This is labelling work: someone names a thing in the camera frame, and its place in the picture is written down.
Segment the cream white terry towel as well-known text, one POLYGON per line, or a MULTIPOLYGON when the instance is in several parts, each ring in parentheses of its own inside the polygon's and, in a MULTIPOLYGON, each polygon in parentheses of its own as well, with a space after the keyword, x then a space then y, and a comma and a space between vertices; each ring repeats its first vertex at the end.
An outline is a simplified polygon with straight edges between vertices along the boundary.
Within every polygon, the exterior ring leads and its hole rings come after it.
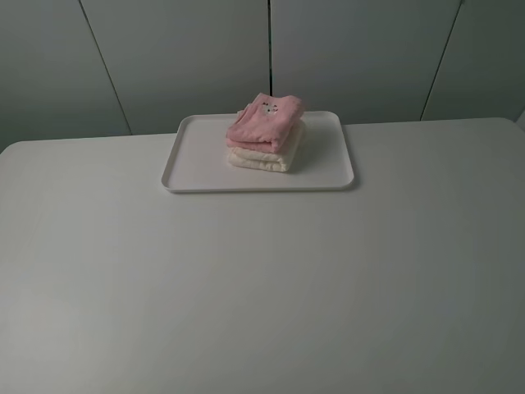
POLYGON ((287 140, 278 153, 229 148, 228 161, 236 167, 263 170, 268 172, 288 172, 299 149, 305 133, 305 125, 300 120, 289 133, 287 140))

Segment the pink terry towel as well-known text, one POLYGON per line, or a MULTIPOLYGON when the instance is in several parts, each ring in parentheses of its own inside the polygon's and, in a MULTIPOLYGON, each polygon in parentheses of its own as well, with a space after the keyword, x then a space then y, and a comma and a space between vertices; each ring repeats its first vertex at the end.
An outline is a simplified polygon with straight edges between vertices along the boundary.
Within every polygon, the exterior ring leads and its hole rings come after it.
POLYGON ((300 98, 259 93, 226 132, 229 148, 278 153, 290 131, 304 114, 300 98))

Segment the white rectangular plastic tray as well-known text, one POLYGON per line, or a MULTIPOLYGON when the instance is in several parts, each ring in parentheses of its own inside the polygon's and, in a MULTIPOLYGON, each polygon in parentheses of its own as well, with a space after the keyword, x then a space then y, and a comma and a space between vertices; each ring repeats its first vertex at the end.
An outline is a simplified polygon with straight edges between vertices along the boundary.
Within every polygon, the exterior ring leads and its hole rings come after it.
POLYGON ((228 163, 226 130, 235 113, 183 119, 161 183, 171 193, 344 190, 354 182, 346 137, 333 112, 306 112, 306 136, 288 172, 234 167, 228 163))

